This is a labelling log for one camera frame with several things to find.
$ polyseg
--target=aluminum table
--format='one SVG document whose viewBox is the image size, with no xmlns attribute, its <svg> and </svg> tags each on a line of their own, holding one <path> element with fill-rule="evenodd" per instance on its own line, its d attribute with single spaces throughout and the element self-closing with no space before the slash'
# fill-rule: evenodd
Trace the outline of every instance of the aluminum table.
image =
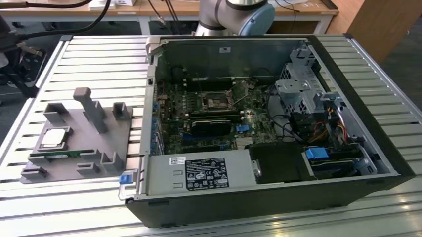
<svg viewBox="0 0 422 237">
<path fill-rule="evenodd" d="M 149 229 L 118 198 L 118 177 L 25 185 L 21 171 L 38 141 L 47 103 L 73 100 L 90 87 L 103 107 L 134 106 L 128 168 L 138 167 L 145 86 L 146 36 L 79 36 L 59 42 L 0 147 L 2 236 L 420 236 L 422 235 L 422 114 L 355 39 L 318 35 L 353 87 L 379 119 L 417 177 L 348 207 Z M 336 87 L 324 75 L 332 90 Z"/>
</svg>

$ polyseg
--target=black cable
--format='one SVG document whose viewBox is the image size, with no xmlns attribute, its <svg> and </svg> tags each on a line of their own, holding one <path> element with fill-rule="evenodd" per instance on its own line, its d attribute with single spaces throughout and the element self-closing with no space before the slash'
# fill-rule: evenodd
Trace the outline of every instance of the black cable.
<svg viewBox="0 0 422 237">
<path fill-rule="evenodd" d="M 284 129 L 284 131 L 286 131 L 286 132 L 297 139 L 297 141 L 298 141 L 300 143 L 309 145 L 309 142 L 306 142 L 306 141 L 302 139 L 302 137 L 300 137 L 300 135 L 298 135 L 294 131 L 290 131 L 285 126 L 282 126 L 282 125 L 281 125 L 278 122 L 276 122 L 274 120 L 273 120 L 273 122 L 274 122 L 274 124 L 276 124 L 281 129 Z"/>
<path fill-rule="evenodd" d="M 174 21 L 176 26 L 177 26 L 177 32 L 178 32 L 178 34 L 181 34 L 181 29 L 180 29 L 180 24 L 178 24 L 180 19 L 178 19 L 177 13 L 174 12 L 173 4 L 172 4 L 170 0 L 165 0 L 165 2 L 166 2 L 166 5 L 169 8 L 172 17 L 173 17 L 173 21 Z"/>
<path fill-rule="evenodd" d="M 110 3 L 111 3 L 111 0 L 107 0 L 103 12 L 101 13 L 101 15 L 97 18 L 97 20 L 87 27 L 79 28 L 79 29 L 73 29 L 73 30 L 35 32 L 35 33 L 31 33 L 31 34 L 21 35 L 19 36 L 21 40 L 27 40 L 27 39 L 31 39 L 31 38 L 35 38 L 35 37 L 42 37 L 42 36 L 78 34 L 78 33 L 83 33 L 86 31 L 91 30 L 98 25 L 98 23 L 102 21 L 102 19 L 105 18 L 106 14 L 107 14 L 107 11 L 109 11 Z"/>
<path fill-rule="evenodd" d="M 67 8 L 77 8 L 77 7 L 81 7 L 83 5 L 87 5 L 90 2 L 93 2 L 93 0 L 85 0 L 85 1 L 75 3 L 75 4 L 63 4 L 63 5 L 27 2 L 27 6 L 29 7 L 46 7 L 46 8 L 67 9 Z"/>
<path fill-rule="evenodd" d="M 178 17 L 177 11 L 174 10 L 172 1 L 170 0 L 165 0 L 165 1 L 169 2 L 169 5 L 168 5 L 168 6 L 170 6 L 169 10 L 170 10 L 170 12 L 173 12 L 173 15 L 174 15 L 174 18 L 176 18 L 177 29 L 178 29 L 178 32 L 181 34 L 181 28 L 180 28 L 181 27 L 181 21 L 180 21 L 180 17 Z"/>
<path fill-rule="evenodd" d="M 153 11 L 154 11 L 156 15 L 158 16 L 158 20 L 161 21 L 161 23 L 164 24 L 164 26 L 169 29 L 169 31 L 172 32 L 172 34 L 174 35 L 174 32 L 173 32 L 172 28 L 166 25 L 165 18 L 162 17 L 162 15 L 160 14 L 157 8 L 154 7 L 152 0 L 149 0 L 149 3 L 150 3 L 150 6 L 152 6 L 152 8 L 153 8 Z"/>
<path fill-rule="evenodd" d="M 272 96 L 272 91 L 274 90 L 274 88 L 276 88 L 276 85 L 269 86 L 269 92 L 268 92 L 268 97 L 266 97 L 266 112 L 268 112 L 268 114 L 269 114 L 270 120 L 274 122 L 274 124 L 276 124 L 281 129 L 284 129 L 284 131 L 286 131 L 286 132 L 296 138 L 296 140 L 297 140 L 300 143 L 308 145 L 309 143 L 300 137 L 300 135 L 298 135 L 296 132 L 290 131 L 285 126 L 282 126 L 282 125 L 274 120 L 274 117 L 276 117 L 276 116 L 272 116 L 272 114 L 270 114 L 270 109 L 269 109 L 270 96 Z"/>
<path fill-rule="evenodd" d="M 286 0 L 282 0 L 285 3 L 288 3 L 289 5 L 292 5 L 292 8 L 288 8 L 288 7 L 285 7 L 285 6 L 282 6 L 282 4 L 280 4 L 278 3 L 278 0 L 276 0 L 276 3 L 282 7 L 282 8 L 285 8 L 285 9 L 288 9 L 288 10 L 292 10 L 293 11 L 293 14 L 296 15 L 296 18 L 294 18 L 294 20 L 293 20 L 293 23 L 292 23 L 292 27 L 290 27 L 290 33 L 293 33 L 293 29 L 294 29 L 294 25 L 296 25 L 296 21 L 297 21 L 297 12 L 301 12 L 300 10 L 296 10 L 296 6 L 290 3 L 290 2 L 288 2 Z"/>
</svg>

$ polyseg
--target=barcode sticker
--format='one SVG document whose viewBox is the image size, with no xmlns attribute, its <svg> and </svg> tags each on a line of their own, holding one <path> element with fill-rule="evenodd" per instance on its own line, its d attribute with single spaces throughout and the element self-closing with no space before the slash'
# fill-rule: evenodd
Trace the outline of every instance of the barcode sticker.
<svg viewBox="0 0 422 237">
<path fill-rule="evenodd" d="M 170 158 L 170 165 L 174 164 L 185 164 L 186 157 L 172 157 Z"/>
</svg>

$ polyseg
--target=yellow wire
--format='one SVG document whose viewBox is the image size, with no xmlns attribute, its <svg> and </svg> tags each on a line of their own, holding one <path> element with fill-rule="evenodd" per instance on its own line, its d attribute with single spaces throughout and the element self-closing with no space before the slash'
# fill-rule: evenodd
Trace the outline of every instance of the yellow wire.
<svg viewBox="0 0 422 237">
<path fill-rule="evenodd" d="M 318 139 L 324 138 L 324 136 L 328 134 L 328 130 L 318 135 L 318 137 L 316 137 L 312 141 L 309 141 L 310 143 L 313 143 L 314 141 L 317 141 Z"/>
</svg>

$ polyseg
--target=motherboard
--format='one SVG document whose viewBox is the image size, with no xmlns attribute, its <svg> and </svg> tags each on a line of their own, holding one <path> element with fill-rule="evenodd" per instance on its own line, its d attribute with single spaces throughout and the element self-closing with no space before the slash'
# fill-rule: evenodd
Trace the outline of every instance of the motherboard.
<svg viewBox="0 0 422 237">
<path fill-rule="evenodd" d="M 220 91 L 162 83 L 158 104 L 165 153 L 242 150 L 250 144 L 277 141 L 265 107 L 268 93 L 269 86 L 253 79 L 236 79 L 232 88 Z"/>
</svg>

